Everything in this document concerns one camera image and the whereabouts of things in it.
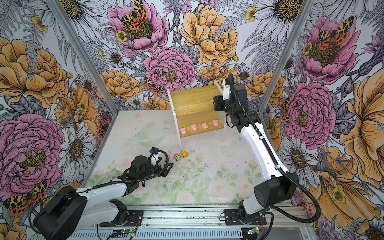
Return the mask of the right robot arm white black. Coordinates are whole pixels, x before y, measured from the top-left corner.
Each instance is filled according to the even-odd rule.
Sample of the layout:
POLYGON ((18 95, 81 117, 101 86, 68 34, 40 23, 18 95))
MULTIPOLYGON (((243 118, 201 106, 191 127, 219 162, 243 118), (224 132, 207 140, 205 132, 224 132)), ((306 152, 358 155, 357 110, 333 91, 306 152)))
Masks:
POLYGON ((233 126, 248 142, 261 170, 262 181, 254 186, 251 196, 239 204, 240 220, 248 224, 273 209, 296 222, 306 222, 277 207, 278 203, 294 195, 299 177, 291 174, 279 160, 266 136, 260 116, 248 108, 245 87, 226 85, 223 95, 214 97, 214 104, 216 111, 223 111, 231 118, 233 126))

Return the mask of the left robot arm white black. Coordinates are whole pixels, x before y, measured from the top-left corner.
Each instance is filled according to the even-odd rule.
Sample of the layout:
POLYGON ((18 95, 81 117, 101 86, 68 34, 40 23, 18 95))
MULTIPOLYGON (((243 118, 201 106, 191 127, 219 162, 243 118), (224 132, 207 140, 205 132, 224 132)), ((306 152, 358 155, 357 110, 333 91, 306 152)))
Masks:
POLYGON ((92 225, 123 225, 129 213, 119 198, 132 194, 151 179, 166 177, 172 167, 169 155, 161 150, 149 157, 137 156, 115 180, 89 188, 67 186, 47 197, 48 203, 33 218, 31 226, 47 240, 66 240, 92 225))

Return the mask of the pink green toy truck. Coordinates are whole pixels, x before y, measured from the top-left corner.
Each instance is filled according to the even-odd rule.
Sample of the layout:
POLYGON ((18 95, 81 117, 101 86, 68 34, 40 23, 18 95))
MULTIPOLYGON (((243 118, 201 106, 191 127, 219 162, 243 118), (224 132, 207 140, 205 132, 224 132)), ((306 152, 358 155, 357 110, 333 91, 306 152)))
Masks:
POLYGON ((179 154, 175 154, 174 158, 176 161, 180 161, 182 157, 179 154))

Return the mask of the wooden two-tier shelf white frame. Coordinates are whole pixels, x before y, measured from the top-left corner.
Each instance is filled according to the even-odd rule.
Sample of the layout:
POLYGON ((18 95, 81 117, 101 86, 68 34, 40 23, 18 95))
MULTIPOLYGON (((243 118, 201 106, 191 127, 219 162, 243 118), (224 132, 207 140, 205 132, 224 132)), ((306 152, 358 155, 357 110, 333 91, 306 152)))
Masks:
POLYGON ((180 90, 175 92, 167 91, 174 122, 177 131, 179 145, 182 146, 182 138, 194 135, 217 131, 219 139, 223 142, 227 126, 225 125, 225 114, 216 112, 212 98, 223 94, 223 90, 217 81, 213 85, 180 90), (215 127, 213 120, 218 120, 219 125, 215 127), (202 128, 202 123, 206 122, 209 126, 206 130, 202 128), (191 129, 191 125, 196 124, 197 131, 191 129), (181 128, 186 128, 187 134, 182 135, 181 128))

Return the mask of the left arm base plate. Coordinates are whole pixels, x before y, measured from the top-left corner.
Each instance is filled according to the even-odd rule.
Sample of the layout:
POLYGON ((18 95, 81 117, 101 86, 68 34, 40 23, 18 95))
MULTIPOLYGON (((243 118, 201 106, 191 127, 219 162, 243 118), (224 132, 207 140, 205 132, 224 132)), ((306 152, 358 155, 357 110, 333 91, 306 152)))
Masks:
POLYGON ((100 223, 101 227, 140 227, 143 221, 143 210, 127 210, 111 222, 100 223))

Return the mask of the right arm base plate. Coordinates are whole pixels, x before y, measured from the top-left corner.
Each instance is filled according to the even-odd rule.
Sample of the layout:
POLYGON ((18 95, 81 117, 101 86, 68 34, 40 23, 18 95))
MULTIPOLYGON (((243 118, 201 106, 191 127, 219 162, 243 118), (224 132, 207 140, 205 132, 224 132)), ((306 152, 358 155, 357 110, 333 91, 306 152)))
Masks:
POLYGON ((267 224, 264 215, 259 213, 249 215, 243 209, 225 209, 224 218, 227 226, 264 226, 267 224))

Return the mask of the right aluminium corner post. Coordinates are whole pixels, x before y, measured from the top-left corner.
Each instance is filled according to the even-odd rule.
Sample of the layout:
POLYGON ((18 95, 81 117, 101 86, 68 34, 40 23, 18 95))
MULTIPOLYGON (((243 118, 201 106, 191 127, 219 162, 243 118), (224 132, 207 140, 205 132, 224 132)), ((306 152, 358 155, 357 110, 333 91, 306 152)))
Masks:
POLYGON ((262 101, 258 108, 258 113, 262 115, 264 109, 267 106, 267 103, 269 102, 274 88, 277 86, 279 78, 281 76, 281 73, 283 71, 283 68, 285 66, 286 61, 288 60, 290 56, 290 52, 293 49, 302 29, 305 26, 306 20, 310 15, 310 12, 312 10, 312 7, 314 5, 314 0, 307 0, 303 1, 302 7, 298 13, 296 22, 294 24, 294 27, 290 33, 290 35, 287 38, 286 44, 283 48, 283 51, 280 55, 280 58, 277 62, 277 65, 275 69, 273 70, 273 74, 271 76, 271 80, 269 82, 269 85, 266 88, 266 92, 262 98, 262 101))

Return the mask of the aluminium corner post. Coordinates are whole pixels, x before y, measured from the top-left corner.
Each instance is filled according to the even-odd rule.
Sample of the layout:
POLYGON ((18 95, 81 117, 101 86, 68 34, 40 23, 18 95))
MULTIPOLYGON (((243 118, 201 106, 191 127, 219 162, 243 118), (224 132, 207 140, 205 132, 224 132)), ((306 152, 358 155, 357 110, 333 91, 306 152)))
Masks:
POLYGON ((286 44, 283 48, 283 51, 280 55, 280 58, 277 62, 277 65, 275 69, 273 70, 273 74, 271 76, 271 80, 269 82, 269 85, 266 88, 266 92, 262 98, 262 101, 258 108, 258 113, 262 115, 264 109, 267 106, 267 103, 269 102, 274 88, 277 86, 279 78, 281 76, 281 73, 283 71, 283 68, 285 66, 286 61, 288 60, 290 56, 290 52, 293 49, 302 29, 305 26, 306 20, 310 15, 310 12, 312 10, 312 7, 314 5, 314 0, 307 0, 303 1, 302 7, 298 13, 296 22, 294 24, 294 27, 290 33, 290 35, 287 38, 286 44))
POLYGON ((85 46, 82 43, 81 38, 78 36, 77 31, 75 30, 75 27, 71 23, 70 19, 67 17, 67 14, 64 10, 64 8, 61 5, 60 1, 48 1, 48 6, 50 10, 53 12, 54 16, 56 17, 58 23, 62 27, 62 30, 69 38, 69 41, 71 42, 72 46, 74 47, 75 51, 79 55, 80 59, 82 60, 82 63, 84 64, 88 74, 92 77, 93 81, 95 82, 96 86, 98 87, 102 97, 106 101, 106 104, 110 108, 112 115, 115 117, 119 113, 119 109, 117 108, 117 105, 115 104, 113 98, 111 97, 110 93, 107 90, 107 87, 105 86, 104 82, 101 79, 101 76, 99 75, 99 72, 97 71, 96 66, 94 65, 93 61, 91 60, 90 55, 88 54, 85 46))

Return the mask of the aluminium front rail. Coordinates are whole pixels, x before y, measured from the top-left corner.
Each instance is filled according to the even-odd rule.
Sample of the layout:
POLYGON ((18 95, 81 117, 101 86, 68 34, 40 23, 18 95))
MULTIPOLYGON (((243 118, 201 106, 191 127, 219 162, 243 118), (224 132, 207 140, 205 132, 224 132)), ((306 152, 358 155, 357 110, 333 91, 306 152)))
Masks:
MULTIPOLYGON (((225 209, 238 209, 236 205, 176 205, 176 206, 123 206, 107 205, 92 207, 82 214, 79 221, 75 217, 69 218, 72 232, 101 227, 100 223, 113 221, 118 214, 127 210, 143 210, 143 221, 140 229, 187 229, 187 228, 253 228, 269 226, 277 228, 309 228, 310 224, 303 224, 291 220, 277 211, 271 217, 268 211, 263 214, 267 224, 261 226, 227 226, 224 218, 225 209)), ((122 229, 126 227, 102 227, 107 229, 122 229)))

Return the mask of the left aluminium corner post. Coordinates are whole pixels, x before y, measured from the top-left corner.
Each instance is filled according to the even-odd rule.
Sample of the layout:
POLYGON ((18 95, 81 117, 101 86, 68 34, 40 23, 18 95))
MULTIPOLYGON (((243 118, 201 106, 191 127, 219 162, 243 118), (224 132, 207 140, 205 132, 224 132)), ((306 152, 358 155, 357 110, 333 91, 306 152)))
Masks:
POLYGON ((53 12, 54 16, 56 17, 58 23, 62 27, 62 30, 69 38, 69 41, 71 42, 72 46, 74 47, 75 51, 79 55, 80 59, 82 60, 82 63, 84 64, 88 74, 92 77, 93 81, 95 82, 96 86, 98 87, 102 97, 106 101, 106 104, 110 108, 112 115, 115 117, 119 113, 119 109, 117 108, 117 105, 115 104, 113 98, 111 97, 110 93, 107 90, 107 87, 105 86, 104 82, 101 79, 101 76, 99 75, 99 72, 97 71, 96 66, 94 65, 93 61, 91 60, 90 55, 88 54, 85 46, 82 43, 81 38, 78 36, 77 31, 75 30, 75 27, 71 23, 70 19, 67 17, 67 14, 64 10, 64 8, 61 5, 60 1, 48 1, 48 6, 50 10, 53 12))

